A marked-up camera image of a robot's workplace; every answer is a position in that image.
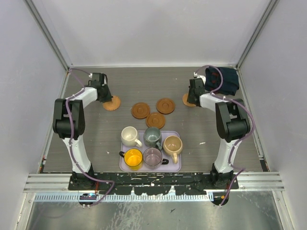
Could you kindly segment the light cork coaster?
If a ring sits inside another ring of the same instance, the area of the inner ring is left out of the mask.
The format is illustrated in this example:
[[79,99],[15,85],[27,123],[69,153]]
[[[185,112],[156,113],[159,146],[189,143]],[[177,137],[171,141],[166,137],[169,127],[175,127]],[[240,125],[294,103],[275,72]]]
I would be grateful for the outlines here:
[[103,107],[107,111],[114,111],[120,107],[121,100],[118,96],[113,95],[112,100],[110,102],[103,103]]
[[189,103],[188,102],[188,93],[185,93],[182,97],[182,101],[183,101],[183,104],[188,106],[188,107],[195,107],[196,105],[195,104],[192,104],[192,103]]

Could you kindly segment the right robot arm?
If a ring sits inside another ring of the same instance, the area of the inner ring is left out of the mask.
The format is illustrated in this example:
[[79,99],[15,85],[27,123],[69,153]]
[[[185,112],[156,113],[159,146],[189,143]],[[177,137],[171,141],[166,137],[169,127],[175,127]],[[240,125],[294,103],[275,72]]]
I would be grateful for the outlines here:
[[227,99],[206,92],[202,78],[189,80],[187,102],[215,112],[220,147],[209,181],[214,188],[220,189],[232,180],[238,146],[251,131],[248,110],[241,99]]

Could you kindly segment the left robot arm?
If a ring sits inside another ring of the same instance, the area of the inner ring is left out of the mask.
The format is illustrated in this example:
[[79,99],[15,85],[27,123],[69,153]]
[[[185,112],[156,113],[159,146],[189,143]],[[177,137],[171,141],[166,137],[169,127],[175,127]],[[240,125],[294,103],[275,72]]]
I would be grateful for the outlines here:
[[64,142],[72,163],[71,183],[90,190],[99,183],[89,160],[83,134],[85,132],[84,109],[91,103],[111,102],[107,75],[94,72],[89,74],[87,85],[67,98],[56,99],[53,112],[53,131]]

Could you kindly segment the beige ceramic mug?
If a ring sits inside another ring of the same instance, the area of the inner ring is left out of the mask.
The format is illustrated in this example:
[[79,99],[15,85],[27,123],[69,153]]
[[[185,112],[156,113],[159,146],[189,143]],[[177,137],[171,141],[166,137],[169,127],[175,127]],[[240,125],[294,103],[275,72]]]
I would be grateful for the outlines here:
[[173,163],[178,163],[178,157],[183,150],[182,140],[177,136],[168,136],[163,142],[164,152],[172,157]]

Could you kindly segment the dark wooden coaster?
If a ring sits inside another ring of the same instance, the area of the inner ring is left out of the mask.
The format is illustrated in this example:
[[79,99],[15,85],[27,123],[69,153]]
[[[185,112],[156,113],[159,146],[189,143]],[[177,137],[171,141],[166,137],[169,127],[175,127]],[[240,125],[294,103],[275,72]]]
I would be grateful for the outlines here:
[[168,115],[175,110],[175,103],[170,98],[162,98],[156,103],[156,109],[158,112]]
[[159,112],[150,113],[146,118],[146,125],[161,129],[165,126],[165,116]]
[[145,119],[150,114],[150,107],[144,102],[136,103],[131,108],[131,114],[136,119]]

